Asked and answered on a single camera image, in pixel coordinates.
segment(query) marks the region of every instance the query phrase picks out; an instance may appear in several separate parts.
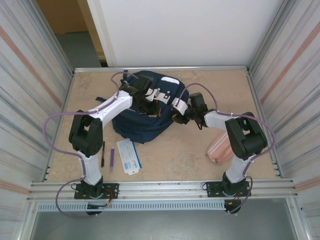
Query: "purple marker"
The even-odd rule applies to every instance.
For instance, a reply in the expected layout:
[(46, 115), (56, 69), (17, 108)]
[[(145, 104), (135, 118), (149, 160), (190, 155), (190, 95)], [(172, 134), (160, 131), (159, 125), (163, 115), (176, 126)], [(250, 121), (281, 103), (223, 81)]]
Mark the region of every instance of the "purple marker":
[(114, 168), (114, 158), (115, 158), (115, 149), (112, 147), (110, 151), (110, 172), (112, 172)]

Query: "white label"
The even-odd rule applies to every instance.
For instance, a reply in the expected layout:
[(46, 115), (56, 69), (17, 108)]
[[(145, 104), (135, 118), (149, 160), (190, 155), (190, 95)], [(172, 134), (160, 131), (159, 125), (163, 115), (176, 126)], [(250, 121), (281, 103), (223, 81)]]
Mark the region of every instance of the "white label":
[(129, 175), (138, 173), (140, 164), (134, 143), (130, 139), (125, 139), (118, 141), (116, 145), (119, 149), (124, 172)]

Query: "white wall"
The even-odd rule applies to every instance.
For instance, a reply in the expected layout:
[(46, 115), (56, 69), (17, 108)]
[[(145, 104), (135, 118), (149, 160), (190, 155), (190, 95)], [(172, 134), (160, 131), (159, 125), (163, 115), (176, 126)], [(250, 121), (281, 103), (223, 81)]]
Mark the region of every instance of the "white wall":
[(283, 0), (88, 0), (110, 67), (247, 65)]

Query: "corrugated metal wall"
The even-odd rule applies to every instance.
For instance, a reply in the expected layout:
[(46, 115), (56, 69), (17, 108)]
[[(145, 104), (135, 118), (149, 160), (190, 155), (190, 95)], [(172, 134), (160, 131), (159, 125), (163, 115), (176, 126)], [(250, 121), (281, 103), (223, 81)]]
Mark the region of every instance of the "corrugated metal wall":
[(42, 124), (61, 111), (73, 75), (43, 19), (32, 0), (0, 2), (1, 240), (16, 233), (30, 184), (42, 180), (50, 152)]
[(285, 177), (293, 178), (313, 236), (320, 238), (320, 1), (297, 0), (251, 66)]

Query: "orange stripe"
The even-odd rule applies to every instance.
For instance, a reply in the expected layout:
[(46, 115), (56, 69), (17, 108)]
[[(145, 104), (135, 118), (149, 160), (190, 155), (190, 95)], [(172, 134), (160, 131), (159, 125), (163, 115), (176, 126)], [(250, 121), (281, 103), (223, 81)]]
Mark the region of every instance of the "orange stripe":
[(11, 192), (15, 192), (18, 194), (24, 194), (24, 195), (28, 195), (29, 194), (29, 189), (19, 186), (19, 185), (15, 185), (11, 182), (8, 181), (3, 181), (0, 179), (0, 189), (4, 189), (4, 190), (8, 190)]
[(305, 191), (307, 189), (310, 189), (310, 188), (313, 188), (316, 186), (320, 186), (320, 176), (312, 178), (307, 181), (303, 181), (303, 182), (295, 185), (295, 189), (297, 191)]
[(21, 60), (21, 62), (26, 66), (26, 68), (30, 71), (30, 73), (39, 81), (39, 83), (43, 86), (43, 88), (48, 92), (48, 94), (53, 98), (53, 100), (58, 104), (59, 107), (62, 106), (62, 102), (59, 98), (54, 94), (54, 92), (50, 89), (50, 87), (45, 83), (37, 70), (32, 66), (32, 64), (28, 61), (26, 56), (18, 49), (17, 45), (12, 41), (6, 31), (0, 26), (0, 36), (6, 42), (6, 44), (11, 48), (11, 50), (17, 55), (17, 57)]
[(264, 104), (264, 102), (266, 101), (267, 97), (271, 94), (271, 92), (276, 88), (276, 86), (284, 78), (284, 76), (287, 74), (287, 72), (292, 67), (292, 65), (297, 61), (297, 59), (304, 53), (304, 51), (312, 43), (312, 41), (316, 38), (316, 36), (318, 35), (319, 32), (320, 32), (320, 22), (315, 26), (315, 28), (312, 30), (312, 32), (309, 34), (309, 36), (304, 40), (304, 42), (299, 47), (298, 51), (296, 51), (296, 53), (293, 56), (293, 58), (291, 59), (291, 61), (285, 66), (285, 68), (282, 70), (280, 75), (276, 78), (276, 80), (271, 85), (269, 90), (263, 96), (263, 98), (261, 99), (261, 103), (262, 104)]

